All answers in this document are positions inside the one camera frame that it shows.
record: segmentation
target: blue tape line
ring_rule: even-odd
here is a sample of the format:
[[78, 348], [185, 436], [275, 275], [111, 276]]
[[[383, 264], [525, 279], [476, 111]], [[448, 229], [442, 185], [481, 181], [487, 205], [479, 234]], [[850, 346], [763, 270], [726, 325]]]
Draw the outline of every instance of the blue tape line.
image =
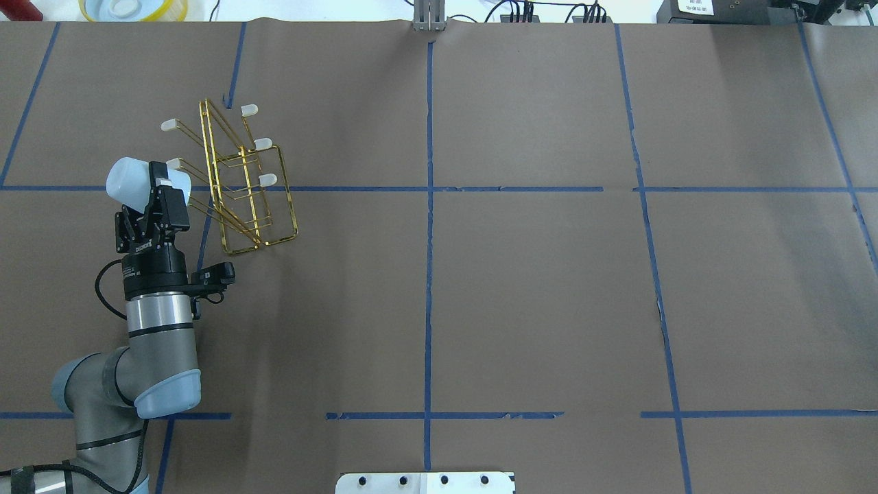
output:
[[431, 468], [433, 399], [433, 43], [427, 43], [427, 286], [424, 335], [424, 471]]
[[602, 193], [603, 187], [594, 186], [444, 186], [438, 193]]
[[290, 187], [293, 192], [306, 193], [425, 193], [427, 187], [366, 186], [366, 185], [300, 185]]
[[[431, 420], [552, 420], [564, 415], [562, 411], [434, 411]], [[423, 420], [419, 411], [346, 411], [328, 413], [327, 420]]]
[[49, 63], [49, 55], [52, 54], [52, 48], [54, 47], [55, 40], [58, 39], [59, 29], [61, 29], [61, 23], [56, 22], [55, 27], [52, 30], [52, 37], [49, 38], [49, 45], [46, 47], [46, 52], [43, 54], [43, 62], [40, 64], [40, 70], [37, 71], [37, 78], [33, 80], [31, 94], [27, 97], [25, 110], [21, 113], [21, 119], [18, 121], [18, 127], [15, 129], [15, 136], [12, 137], [12, 144], [9, 147], [9, 153], [6, 155], [6, 162], [3, 165], [3, 171], [0, 171], [0, 187], [2, 187], [4, 182], [6, 181], [6, 175], [9, 173], [9, 167], [12, 165], [12, 158], [15, 156], [15, 148], [18, 147], [18, 139], [21, 137], [22, 131], [25, 130], [27, 115], [30, 114], [33, 99], [37, 96], [37, 88], [40, 87], [40, 81], [43, 78], [43, 72], [46, 71], [46, 66]]
[[631, 134], [631, 152], [637, 165], [637, 186], [640, 195], [640, 207], [644, 216], [644, 229], [646, 231], [646, 245], [650, 252], [650, 265], [652, 269], [652, 283], [655, 286], [656, 302], [658, 304], [658, 316], [661, 322], [662, 338], [665, 340], [665, 365], [667, 367], [668, 387], [671, 389], [671, 404], [675, 414], [674, 424], [677, 429], [677, 448], [680, 451], [680, 466], [683, 473], [683, 486], [686, 494], [692, 494], [692, 479], [689, 476], [689, 460], [686, 453], [686, 438], [683, 435], [683, 420], [680, 418], [680, 398], [677, 396], [677, 378], [673, 371], [673, 356], [671, 354], [671, 339], [667, 333], [667, 319], [665, 317], [665, 302], [661, 293], [661, 281], [659, 279], [659, 264], [656, 261], [655, 244], [652, 241], [652, 226], [650, 224], [649, 207], [646, 203], [644, 191], [644, 171], [640, 163], [640, 152], [637, 150], [637, 142], [634, 139], [634, 112], [631, 109], [631, 95], [628, 86], [628, 74], [625, 70], [625, 55], [622, 48], [622, 32], [619, 25], [614, 24], [616, 50], [619, 53], [619, 70], [622, 73], [622, 88], [625, 96], [625, 110], [628, 114], [628, 129]]
[[[207, 210], [213, 207], [213, 199], [207, 201]], [[198, 263], [195, 265], [195, 271], [201, 271], [201, 267], [205, 265], [205, 248], [207, 247], [207, 234], [211, 231], [211, 216], [205, 214], [205, 229], [201, 232], [201, 247], [198, 249]]]
[[420, 411], [345, 411], [328, 413], [327, 420], [423, 420]]
[[562, 411], [434, 411], [437, 420], [497, 420], [500, 418], [524, 420], [553, 420], [564, 415]]
[[[642, 411], [640, 418], [674, 418], [672, 411]], [[862, 417], [878, 418], [878, 410], [689, 410], [682, 418], [783, 418], [783, 417]]]
[[846, 193], [846, 187], [635, 187], [646, 193]]
[[165, 417], [168, 420], [231, 420], [232, 414], [228, 412], [188, 412], [175, 413]]
[[0, 411], [2, 420], [69, 420], [72, 413], [62, 411]]
[[238, 53], [234, 56], [234, 69], [232, 70], [232, 84], [228, 88], [228, 101], [226, 109], [232, 107], [234, 100], [234, 88], [238, 84], [238, 69], [241, 68], [241, 54], [244, 52], [244, 34], [247, 32], [247, 23], [241, 23], [241, 34], [238, 36]]
[[857, 214], [857, 221], [860, 222], [860, 231], [863, 234], [863, 239], [866, 241], [866, 247], [869, 251], [869, 257], [872, 260], [872, 269], [875, 271], [875, 274], [878, 275], [878, 257], [875, 256], [875, 248], [874, 244], [872, 244], [872, 236], [869, 235], [869, 228], [868, 226], [866, 226], [866, 219], [863, 218], [863, 211], [862, 208], [860, 208], [860, 201], [857, 199], [857, 193], [853, 188], [851, 174], [847, 169], [845, 155], [841, 152], [841, 146], [838, 145], [838, 136], [835, 133], [835, 127], [832, 125], [832, 119], [829, 116], [829, 111], [826, 109], [826, 102], [824, 101], [823, 91], [821, 91], [820, 89], [820, 83], [817, 81], [817, 73], [814, 71], [814, 64], [811, 62], [811, 52], [808, 48], [808, 40], [805, 36], [805, 28], [801, 22], [798, 23], [798, 27], [799, 39], [802, 41], [802, 51], [805, 54], [805, 63], [808, 65], [808, 73], [811, 76], [811, 83], [814, 85], [814, 92], [817, 94], [817, 102], [820, 104], [820, 111], [823, 113], [824, 121], [826, 122], [826, 128], [829, 130], [829, 136], [832, 139], [832, 147], [835, 149], [835, 156], [838, 158], [838, 164], [841, 166], [841, 173], [845, 177], [847, 190], [851, 194], [853, 209]]
[[162, 494], [164, 489], [164, 477], [168, 472], [168, 457], [170, 456], [170, 442], [174, 437], [174, 420], [168, 421], [168, 428], [165, 430], [165, 442], [162, 446], [162, 461], [159, 463], [159, 476], [155, 479], [155, 494]]
[[37, 191], [37, 192], [102, 192], [107, 190], [104, 185], [3, 185], [5, 191]]

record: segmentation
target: black cable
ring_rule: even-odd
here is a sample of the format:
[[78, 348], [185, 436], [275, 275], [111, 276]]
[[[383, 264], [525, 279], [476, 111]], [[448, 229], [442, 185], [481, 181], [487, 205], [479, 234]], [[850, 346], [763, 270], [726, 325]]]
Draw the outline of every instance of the black cable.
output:
[[[515, 2], [514, 0], [503, 0], [502, 2], [500, 2], [498, 4], [495, 4], [494, 7], [488, 12], [488, 15], [485, 17], [485, 22], [491, 20], [491, 14], [493, 14], [494, 11], [496, 11], [498, 7], [505, 4], [506, 2], [509, 2], [510, 4], [515, 6], [515, 16], [518, 17], [519, 16], [518, 3]], [[510, 21], [512, 20], [512, 6], [509, 7], [509, 20]]]
[[570, 18], [573, 16], [573, 12], [576, 11], [576, 9], [577, 9], [578, 7], [582, 7], [582, 9], [585, 11], [585, 13], [582, 14], [582, 15], [586, 15], [586, 14], [588, 13], [588, 5], [585, 5], [585, 4], [575, 4], [575, 5], [573, 6], [573, 8], [570, 9], [569, 12], [567, 12], [567, 18], [564, 19], [564, 23], [565, 23], [565, 24], [568, 23], [568, 22], [570, 22]]
[[468, 16], [468, 15], [466, 15], [466, 14], [455, 14], [455, 15], [449, 17], [449, 18], [468, 18], [469, 20], [471, 20], [472, 22], [474, 22], [474, 23], [476, 23], [476, 24], [479, 23], [476, 19], [471, 18], [470, 16]]
[[213, 22], [213, 13], [216, 12], [217, 9], [220, 7], [220, 2], [222, 2], [222, 0], [217, 0], [217, 3], [213, 6], [213, 10], [211, 11], [211, 16], [209, 18], [207, 18], [208, 22]]
[[121, 312], [116, 310], [112, 305], [110, 305], [110, 303], [104, 298], [104, 294], [101, 294], [101, 279], [104, 277], [104, 273], [106, 273], [108, 269], [117, 264], [122, 264], [122, 259], [116, 259], [115, 261], [112, 261], [110, 264], [104, 266], [104, 269], [102, 269], [101, 272], [97, 274], [97, 278], [95, 278], [95, 294], [97, 294], [97, 299], [104, 304], [104, 307], [106, 307], [107, 310], [109, 310], [116, 316], [127, 320], [128, 317], [125, 314], [122, 314]]
[[[137, 467], [134, 469], [134, 476], [131, 479], [131, 482], [128, 484], [128, 487], [125, 490], [117, 490], [114, 489], [110, 484], [104, 481], [101, 477], [97, 476], [95, 472], [92, 472], [89, 469], [84, 469], [83, 467], [77, 465], [63, 465], [60, 463], [49, 464], [49, 465], [33, 465], [34, 472], [73, 472], [75, 474], [79, 474], [91, 480], [93, 483], [96, 483], [98, 487], [110, 494], [131, 494], [134, 490], [134, 487], [137, 484], [137, 479], [140, 477], [140, 471], [143, 468], [143, 444], [147, 437], [147, 427], [149, 426], [149, 420], [143, 421], [143, 428], [140, 430], [140, 443], [137, 446]], [[0, 472], [0, 476], [11, 476], [11, 470], [5, 470]]]

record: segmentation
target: gold wire rack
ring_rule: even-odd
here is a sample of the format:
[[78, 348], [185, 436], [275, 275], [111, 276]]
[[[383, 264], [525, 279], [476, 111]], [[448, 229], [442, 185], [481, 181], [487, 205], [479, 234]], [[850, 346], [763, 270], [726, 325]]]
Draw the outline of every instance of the gold wire rack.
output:
[[[234, 131], [210, 99], [199, 101], [198, 110], [201, 115], [200, 136], [178, 119], [164, 121], [162, 130], [179, 130], [204, 149], [206, 168], [201, 169], [182, 158], [168, 161], [168, 166], [185, 171], [207, 185], [210, 192], [207, 202], [198, 200], [193, 195], [190, 197], [190, 205], [219, 222], [223, 251], [230, 255], [241, 254], [296, 238], [299, 224], [292, 205], [284, 153], [269, 138], [254, 139], [247, 122], [247, 118], [255, 115], [259, 108], [256, 105], [241, 107], [241, 122], [247, 134], [246, 141]], [[225, 135], [225, 139], [219, 142], [216, 137], [221, 134]], [[276, 185], [277, 174], [268, 172], [265, 160], [261, 157], [262, 153], [277, 154], [283, 180], [280, 186]], [[271, 213], [266, 191], [275, 188], [282, 189], [286, 194], [285, 206], [289, 209], [291, 229], [276, 224]], [[243, 247], [233, 246], [228, 237], [229, 231], [246, 237]]]

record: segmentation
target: metal bracket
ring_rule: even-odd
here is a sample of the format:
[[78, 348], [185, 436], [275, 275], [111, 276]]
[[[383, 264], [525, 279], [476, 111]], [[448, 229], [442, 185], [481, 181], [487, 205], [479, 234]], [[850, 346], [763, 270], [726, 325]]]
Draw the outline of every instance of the metal bracket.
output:
[[445, 31], [445, 0], [414, 0], [415, 31]]
[[335, 494], [515, 494], [508, 472], [344, 474]]

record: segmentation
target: robotic arm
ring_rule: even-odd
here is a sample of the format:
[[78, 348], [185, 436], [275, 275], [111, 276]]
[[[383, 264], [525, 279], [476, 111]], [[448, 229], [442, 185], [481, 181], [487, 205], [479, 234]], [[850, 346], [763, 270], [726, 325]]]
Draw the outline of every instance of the robotic arm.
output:
[[127, 317], [99, 291], [98, 297], [127, 319], [128, 346], [86, 355], [58, 371], [52, 398], [74, 414], [76, 457], [0, 472], [0, 494], [148, 494], [148, 421], [200, 402], [192, 321], [200, 317], [199, 299], [218, 294], [222, 301], [234, 283], [231, 263], [187, 279], [185, 256], [174, 241], [190, 227], [190, 188], [188, 175], [165, 163], [122, 158], [113, 166], [107, 192], [124, 204], [116, 213], [116, 252], [125, 256], [107, 265], [98, 281], [111, 265], [122, 264]]

